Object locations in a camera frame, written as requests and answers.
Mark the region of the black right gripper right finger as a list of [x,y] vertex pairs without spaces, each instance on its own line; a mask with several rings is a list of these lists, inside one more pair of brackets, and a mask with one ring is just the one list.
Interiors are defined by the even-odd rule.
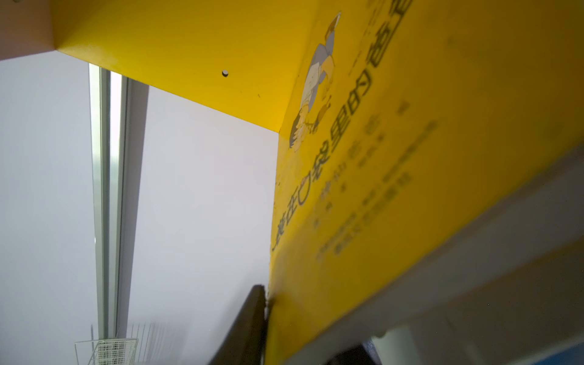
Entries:
[[364,345],[358,345],[336,354],[325,365],[379,365],[377,353]]

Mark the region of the yellow cartoon cover book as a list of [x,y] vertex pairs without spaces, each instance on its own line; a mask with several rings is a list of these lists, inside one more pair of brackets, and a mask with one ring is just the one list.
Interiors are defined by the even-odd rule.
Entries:
[[279,132],[265,362],[412,315],[366,303],[582,142],[581,1],[324,1]]

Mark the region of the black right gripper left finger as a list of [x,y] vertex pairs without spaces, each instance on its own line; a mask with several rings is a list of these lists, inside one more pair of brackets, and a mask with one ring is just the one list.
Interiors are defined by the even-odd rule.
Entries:
[[266,343],[266,289],[254,285],[210,364],[261,364]]

